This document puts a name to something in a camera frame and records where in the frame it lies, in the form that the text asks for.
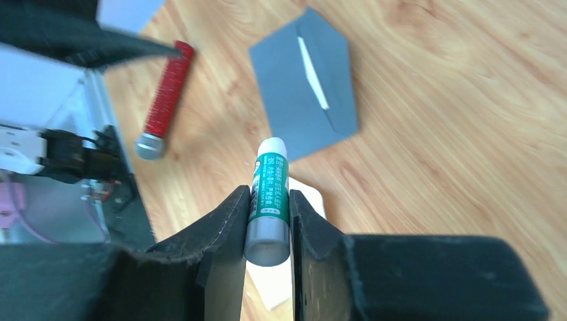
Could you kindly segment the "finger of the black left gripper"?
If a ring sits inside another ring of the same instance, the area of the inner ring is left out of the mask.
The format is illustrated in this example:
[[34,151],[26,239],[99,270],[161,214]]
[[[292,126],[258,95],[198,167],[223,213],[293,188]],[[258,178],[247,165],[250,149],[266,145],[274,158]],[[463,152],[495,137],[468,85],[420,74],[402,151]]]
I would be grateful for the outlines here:
[[181,56],[171,45],[101,27],[97,10],[97,1],[2,1],[1,43],[89,69]]

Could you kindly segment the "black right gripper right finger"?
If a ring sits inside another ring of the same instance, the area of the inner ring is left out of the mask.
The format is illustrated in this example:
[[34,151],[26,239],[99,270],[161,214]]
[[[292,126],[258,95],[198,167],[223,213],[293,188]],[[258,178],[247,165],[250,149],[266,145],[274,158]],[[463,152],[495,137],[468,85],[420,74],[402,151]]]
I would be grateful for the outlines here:
[[345,234],[290,193],[295,320],[547,320],[519,255],[479,235]]

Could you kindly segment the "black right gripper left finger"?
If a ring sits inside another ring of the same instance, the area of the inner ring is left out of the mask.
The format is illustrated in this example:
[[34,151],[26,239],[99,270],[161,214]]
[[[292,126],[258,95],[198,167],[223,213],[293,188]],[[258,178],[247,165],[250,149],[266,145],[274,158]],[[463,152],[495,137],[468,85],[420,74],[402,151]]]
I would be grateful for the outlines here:
[[178,233],[115,243],[1,246],[2,320],[238,320],[250,190]]

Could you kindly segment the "green white glue stick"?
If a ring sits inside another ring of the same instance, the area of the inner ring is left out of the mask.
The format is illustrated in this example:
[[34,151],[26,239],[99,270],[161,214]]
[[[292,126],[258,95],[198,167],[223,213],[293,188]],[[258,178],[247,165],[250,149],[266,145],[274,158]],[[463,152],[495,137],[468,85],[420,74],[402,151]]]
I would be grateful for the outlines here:
[[272,267],[290,256],[289,163],[282,139],[259,146],[253,180],[244,256],[250,263]]

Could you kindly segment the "grey envelope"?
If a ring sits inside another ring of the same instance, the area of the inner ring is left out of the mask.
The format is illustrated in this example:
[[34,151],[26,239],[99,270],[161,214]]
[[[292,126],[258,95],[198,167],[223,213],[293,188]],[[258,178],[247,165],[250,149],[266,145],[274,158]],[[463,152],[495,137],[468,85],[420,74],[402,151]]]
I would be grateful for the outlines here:
[[249,48],[273,136],[295,161],[358,132],[346,38],[305,12]]

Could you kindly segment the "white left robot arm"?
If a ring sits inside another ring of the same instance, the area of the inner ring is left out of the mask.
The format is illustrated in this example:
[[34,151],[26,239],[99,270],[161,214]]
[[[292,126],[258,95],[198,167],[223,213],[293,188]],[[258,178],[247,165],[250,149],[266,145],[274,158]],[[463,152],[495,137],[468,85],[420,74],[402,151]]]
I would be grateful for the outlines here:
[[[147,56],[178,58],[182,51],[147,38],[101,27],[97,1],[2,1],[1,43],[86,69]],[[122,180],[127,169],[117,150],[84,146],[65,130],[1,129],[1,169],[74,184]]]

